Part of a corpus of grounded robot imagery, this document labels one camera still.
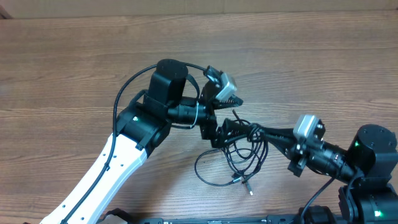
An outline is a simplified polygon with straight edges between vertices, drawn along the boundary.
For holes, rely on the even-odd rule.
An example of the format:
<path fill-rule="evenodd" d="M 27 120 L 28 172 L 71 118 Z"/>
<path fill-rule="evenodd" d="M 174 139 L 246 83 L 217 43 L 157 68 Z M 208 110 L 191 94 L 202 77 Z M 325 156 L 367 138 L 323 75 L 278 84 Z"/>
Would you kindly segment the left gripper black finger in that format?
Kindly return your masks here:
<path fill-rule="evenodd" d="M 239 107 L 243 104 L 243 100 L 237 97 L 236 95 L 230 96 L 226 101 L 214 101 L 214 109 L 221 110 L 225 108 L 234 108 Z"/>
<path fill-rule="evenodd" d="M 261 142 L 264 139 L 264 131 L 256 123 L 244 124 L 225 119 L 217 130 L 217 146 L 229 146 L 240 139 Z"/>

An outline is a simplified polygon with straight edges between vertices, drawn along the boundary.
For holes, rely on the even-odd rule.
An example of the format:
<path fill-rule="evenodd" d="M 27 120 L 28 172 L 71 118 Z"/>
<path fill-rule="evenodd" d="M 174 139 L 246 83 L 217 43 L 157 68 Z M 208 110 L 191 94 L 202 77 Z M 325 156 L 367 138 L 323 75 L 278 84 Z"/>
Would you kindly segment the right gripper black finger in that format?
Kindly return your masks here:
<path fill-rule="evenodd" d="M 270 140 L 270 139 L 294 140 L 295 139 L 292 128 L 279 129 L 279 128 L 267 128 L 264 126 L 256 126 L 254 129 L 256 131 L 259 131 L 260 136 L 266 140 Z"/>
<path fill-rule="evenodd" d="M 291 138 L 278 138 L 268 136 L 267 141 L 280 151 L 288 160 L 295 157 L 296 142 Z"/>

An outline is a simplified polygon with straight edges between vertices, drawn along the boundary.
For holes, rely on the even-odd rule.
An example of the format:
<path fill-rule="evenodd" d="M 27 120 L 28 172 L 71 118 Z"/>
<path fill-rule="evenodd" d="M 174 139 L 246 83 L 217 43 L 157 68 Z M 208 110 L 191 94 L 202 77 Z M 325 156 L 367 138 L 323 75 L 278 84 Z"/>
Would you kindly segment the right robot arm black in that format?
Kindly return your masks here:
<path fill-rule="evenodd" d="M 258 134 L 290 161 L 288 169 L 301 176 L 304 168 L 330 179 L 300 208 L 292 223 L 397 223 L 397 192 L 390 184 L 397 165 L 397 138 L 376 124 L 361 126 L 348 149 L 323 139 L 325 125 L 315 115 L 302 115 L 292 129 L 250 127 L 249 138 Z M 315 199 L 335 180 L 341 215 L 328 207 L 314 206 Z"/>

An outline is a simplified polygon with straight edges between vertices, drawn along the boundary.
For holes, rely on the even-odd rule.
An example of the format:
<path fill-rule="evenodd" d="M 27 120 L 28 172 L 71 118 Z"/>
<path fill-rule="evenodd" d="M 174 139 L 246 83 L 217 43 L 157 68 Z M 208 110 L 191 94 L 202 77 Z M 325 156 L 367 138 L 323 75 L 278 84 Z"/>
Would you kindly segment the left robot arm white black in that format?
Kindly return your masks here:
<path fill-rule="evenodd" d="M 240 139 L 261 141 L 253 124 L 226 120 L 218 126 L 215 111 L 242 104 L 233 77 L 213 67 L 202 68 L 207 79 L 194 97 L 184 96 L 187 83 L 197 85 L 192 65 L 163 59 L 149 67 L 148 89 L 123 109 L 113 110 L 113 130 L 88 172 L 44 223 L 96 223 L 125 181 L 140 168 L 171 129 L 200 128 L 214 148 L 227 148 Z"/>

